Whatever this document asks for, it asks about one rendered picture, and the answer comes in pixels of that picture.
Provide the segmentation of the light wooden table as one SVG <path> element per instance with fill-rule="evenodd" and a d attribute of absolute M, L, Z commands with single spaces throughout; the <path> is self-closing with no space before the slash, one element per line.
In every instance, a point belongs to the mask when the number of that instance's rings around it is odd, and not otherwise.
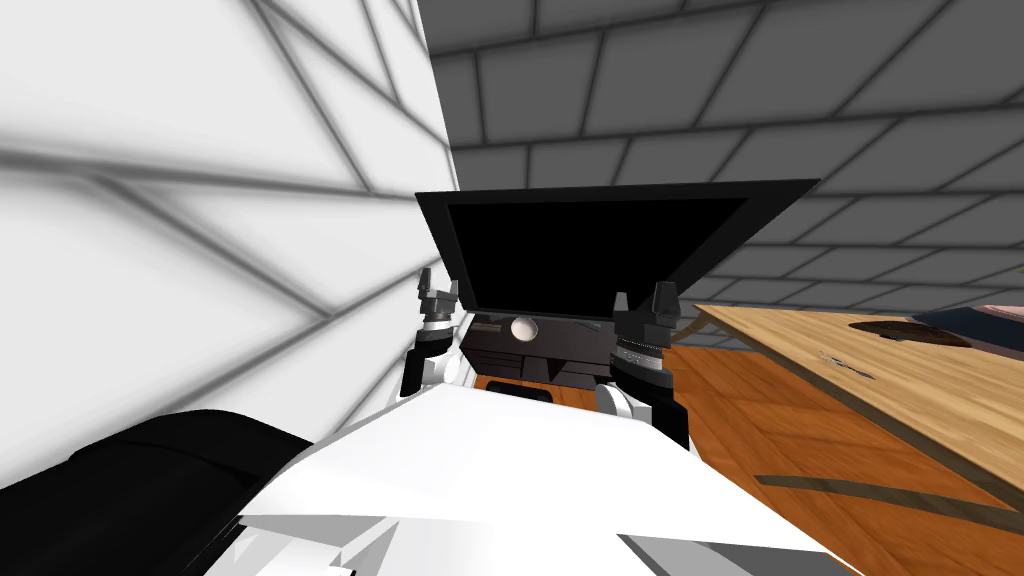
<path fill-rule="evenodd" d="M 674 340 L 713 324 L 1024 513 L 1024 362 L 884 340 L 857 314 L 695 308 Z"/>

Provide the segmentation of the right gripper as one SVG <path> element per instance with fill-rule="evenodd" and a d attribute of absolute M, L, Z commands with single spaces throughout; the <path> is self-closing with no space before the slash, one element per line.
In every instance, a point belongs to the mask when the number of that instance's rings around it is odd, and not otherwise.
<path fill-rule="evenodd" d="M 658 282 L 651 304 L 651 311 L 630 311 L 628 294 L 616 292 L 612 320 L 620 340 L 656 348 L 672 346 L 672 336 L 681 319 L 675 284 L 671 281 Z"/>

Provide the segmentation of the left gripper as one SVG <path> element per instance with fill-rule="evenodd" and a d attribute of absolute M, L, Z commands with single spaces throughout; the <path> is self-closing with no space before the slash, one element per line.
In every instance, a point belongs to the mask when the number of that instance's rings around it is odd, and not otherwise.
<path fill-rule="evenodd" d="M 451 322 L 458 303 L 458 284 L 454 280 L 449 290 L 431 291 L 432 270 L 424 268 L 419 275 L 419 300 L 424 323 Z"/>

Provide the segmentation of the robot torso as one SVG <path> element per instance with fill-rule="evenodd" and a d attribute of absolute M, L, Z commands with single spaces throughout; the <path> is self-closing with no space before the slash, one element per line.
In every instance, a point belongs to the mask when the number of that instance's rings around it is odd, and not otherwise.
<path fill-rule="evenodd" d="M 862 576 L 650 424 L 438 385 L 304 451 L 204 576 Z"/>

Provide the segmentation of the black drawer front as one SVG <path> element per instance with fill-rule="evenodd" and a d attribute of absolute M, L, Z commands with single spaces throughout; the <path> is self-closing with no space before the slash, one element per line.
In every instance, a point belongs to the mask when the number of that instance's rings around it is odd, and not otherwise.
<path fill-rule="evenodd" d="M 484 321 L 476 316 L 462 341 L 468 349 L 512 355 L 548 357 L 589 363 L 602 363 L 614 349 L 616 336 L 610 325 L 599 329 L 560 319 L 535 319 L 537 335 L 520 341 L 511 330 L 515 317 Z"/>

